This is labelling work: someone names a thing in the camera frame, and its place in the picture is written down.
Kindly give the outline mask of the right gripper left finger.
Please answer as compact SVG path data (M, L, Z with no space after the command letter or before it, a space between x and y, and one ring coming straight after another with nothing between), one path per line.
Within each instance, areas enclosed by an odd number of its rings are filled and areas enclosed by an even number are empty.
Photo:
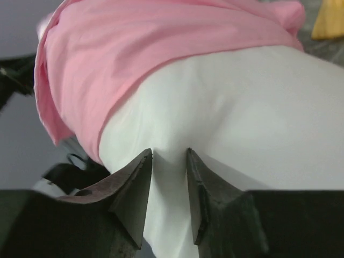
M1 191L1 257L134 257L142 246L153 154L73 196Z

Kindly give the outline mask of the pink pillowcase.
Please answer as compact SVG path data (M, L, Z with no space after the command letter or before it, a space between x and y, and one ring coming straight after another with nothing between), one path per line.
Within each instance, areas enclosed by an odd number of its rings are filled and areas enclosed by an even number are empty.
M54 144L99 160L109 116L162 65L260 46L302 50L299 1L64 1L37 26L34 93Z

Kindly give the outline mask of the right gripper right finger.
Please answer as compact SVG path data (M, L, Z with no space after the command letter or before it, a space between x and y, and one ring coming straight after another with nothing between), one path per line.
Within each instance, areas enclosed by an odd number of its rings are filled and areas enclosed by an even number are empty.
M187 151L200 257L343 257L343 192L242 191Z

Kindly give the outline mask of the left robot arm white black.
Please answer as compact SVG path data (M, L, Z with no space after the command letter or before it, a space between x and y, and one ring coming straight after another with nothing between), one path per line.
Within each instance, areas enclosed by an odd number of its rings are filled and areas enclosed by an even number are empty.
M34 94L35 54L12 59L1 59L1 110L15 94ZM110 173L90 157L69 153L66 163L57 163L49 168L34 184L33 190L52 197L74 195L106 178Z

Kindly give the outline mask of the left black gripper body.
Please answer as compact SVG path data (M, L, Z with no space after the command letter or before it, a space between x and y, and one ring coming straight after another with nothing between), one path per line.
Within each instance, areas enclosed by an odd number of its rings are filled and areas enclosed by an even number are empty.
M1 59L1 107L18 93L32 95L34 93L34 66L36 55Z

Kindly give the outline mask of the white pillow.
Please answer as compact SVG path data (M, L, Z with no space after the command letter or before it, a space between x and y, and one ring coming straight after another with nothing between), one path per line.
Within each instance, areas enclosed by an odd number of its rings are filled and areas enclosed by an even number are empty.
M144 238L156 257L197 257L187 149L243 189L343 189L343 69L284 46L170 63L111 116L99 157L115 172L146 148Z

